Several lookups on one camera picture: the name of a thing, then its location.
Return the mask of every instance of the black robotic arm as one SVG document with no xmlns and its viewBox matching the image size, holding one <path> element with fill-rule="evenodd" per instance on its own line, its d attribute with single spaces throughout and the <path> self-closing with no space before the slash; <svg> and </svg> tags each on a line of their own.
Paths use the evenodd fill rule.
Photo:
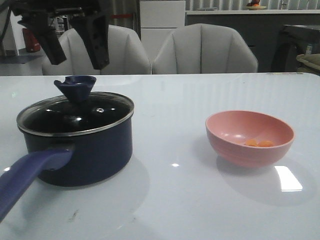
<svg viewBox="0 0 320 240">
<path fill-rule="evenodd" d="M 94 69 L 109 64 L 108 28 L 111 16 L 110 0 L 7 0 L 19 24 L 30 29 L 53 65 L 66 60 L 55 29 L 49 18 L 70 17 L 70 24 L 83 40 Z"/>
</svg>

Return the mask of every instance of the pot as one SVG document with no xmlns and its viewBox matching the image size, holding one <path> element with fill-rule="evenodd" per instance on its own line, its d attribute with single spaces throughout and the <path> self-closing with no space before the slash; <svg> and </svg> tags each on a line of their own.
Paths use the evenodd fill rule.
<svg viewBox="0 0 320 240">
<path fill-rule="evenodd" d="M 18 114 L 29 154 L 0 177 L 0 221 L 36 177 L 56 186 L 85 186 L 113 176 L 128 163 L 134 103 L 117 93 L 91 92 L 95 81 L 83 75 L 56 80 L 64 95 Z"/>
</svg>

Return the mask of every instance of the chair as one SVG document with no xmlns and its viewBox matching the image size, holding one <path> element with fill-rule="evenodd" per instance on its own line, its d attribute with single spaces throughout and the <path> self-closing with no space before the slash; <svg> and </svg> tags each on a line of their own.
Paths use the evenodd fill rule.
<svg viewBox="0 0 320 240">
<path fill-rule="evenodd" d="M 45 58 L 43 75 L 134 75 L 151 74 L 151 63 L 135 31 L 130 28 L 109 25 L 108 50 L 110 64 L 102 70 L 94 69 L 84 42 L 75 29 L 64 32 L 59 42 L 66 60 L 52 65 Z"/>
<path fill-rule="evenodd" d="M 152 63 L 152 74 L 256 73 L 258 61 L 229 27 L 193 24 L 173 30 Z"/>
</svg>

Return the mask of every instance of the cabinet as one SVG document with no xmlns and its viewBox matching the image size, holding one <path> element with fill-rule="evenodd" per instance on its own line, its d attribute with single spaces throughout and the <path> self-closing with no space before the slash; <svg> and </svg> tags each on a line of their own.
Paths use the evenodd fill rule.
<svg viewBox="0 0 320 240">
<path fill-rule="evenodd" d="M 185 25 L 186 2 L 140 1 L 141 42 L 151 61 L 169 33 Z"/>
<path fill-rule="evenodd" d="M 284 25 L 319 25 L 319 10 L 190 11 L 187 25 L 213 24 L 237 30 L 256 56 L 259 73 L 271 71 Z"/>
</svg>

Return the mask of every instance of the blue lid knob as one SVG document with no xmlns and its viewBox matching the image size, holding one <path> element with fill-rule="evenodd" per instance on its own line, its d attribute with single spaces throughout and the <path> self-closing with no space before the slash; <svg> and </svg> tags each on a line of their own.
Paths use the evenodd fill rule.
<svg viewBox="0 0 320 240">
<path fill-rule="evenodd" d="M 81 103 L 88 99 L 96 83 L 96 78 L 89 75 L 66 76 L 64 82 L 54 81 L 54 85 L 71 103 Z"/>
</svg>

